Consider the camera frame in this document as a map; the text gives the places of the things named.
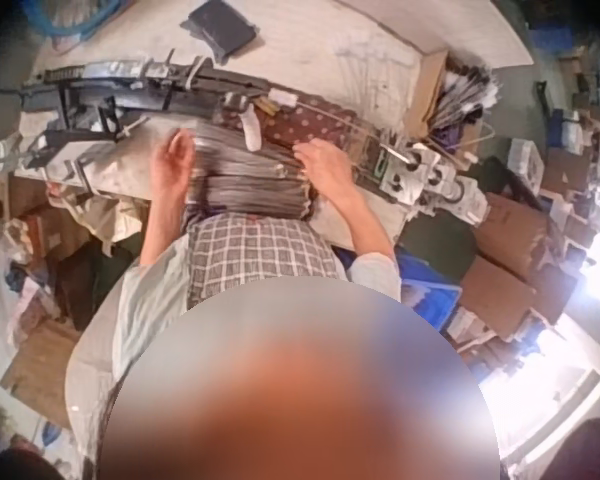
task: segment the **polka dot fabric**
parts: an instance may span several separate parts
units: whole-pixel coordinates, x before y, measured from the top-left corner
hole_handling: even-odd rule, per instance
[[[355,124],[354,111],[329,103],[318,96],[297,94],[300,103],[319,108],[345,122]],[[308,142],[314,138],[322,138],[340,148],[346,148],[348,145],[351,128],[346,123],[303,106],[290,111],[280,110],[274,117],[256,108],[256,115],[260,121],[263,140],[281,147],[291,148],[296,143]],[[235,112],[225,112],[221,125],[242,131],[242,122]]]

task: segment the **plaid shirt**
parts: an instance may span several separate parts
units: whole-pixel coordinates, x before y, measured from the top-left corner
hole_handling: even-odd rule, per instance
[[[188,308],[255,280],[339,278],[329,245],[300,220],[224,213],[191,222],[188,233]]]

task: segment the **white table surface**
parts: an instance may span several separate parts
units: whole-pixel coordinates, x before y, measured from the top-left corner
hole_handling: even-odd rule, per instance
[[[196,55],[211,56],[209,47],[179,27],[202,1],[139,0],[94,37],[64,55],[50,42],[43,46],[34,71],[125,58],[163,60],[176,48],[173,63],[189,64]],[[264,43],[221,67],[318,94],[342,106],[364,112],[381,125],[396,125],[410,104],[420,55],[366,17],[329,0],[288,2],[230,0],[229,3],[259,29]],[[44,130],[47,114],[23,114],[25,136]],[[106,158],[85,167],[96,189],[150,200],[148,152],[172,128],[195,129],[197,120],[177,115],[151,115],[131,139],[118,144]],[[51,181],[67,180],[63,159],[47,166]],[[40,170],[16,175],[42,179]],[[397,240],[406,211],[364,192],[390,237]],[[329,205],[320,208],[312,225],[328,241],[351,248],[348,229]]]

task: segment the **hand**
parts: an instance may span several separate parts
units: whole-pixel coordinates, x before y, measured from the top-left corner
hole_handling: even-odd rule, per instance
[[[293,146],[295,157],[302,162],[307,177],[336,208],[358,197],[353,183],[351,160],[335,145],[314,138]]]
[[[196,152],[189,130],[173,131],[151,155],[153,200],[165,197],[184,201],[191,180]]]

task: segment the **white container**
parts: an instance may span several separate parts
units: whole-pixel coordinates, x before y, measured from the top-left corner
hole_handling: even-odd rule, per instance
[[[509,150],[507,167],[520,177],[534,195],[538,195],[544,175],[544,162],[535,143],[531,140],[514,138]]]

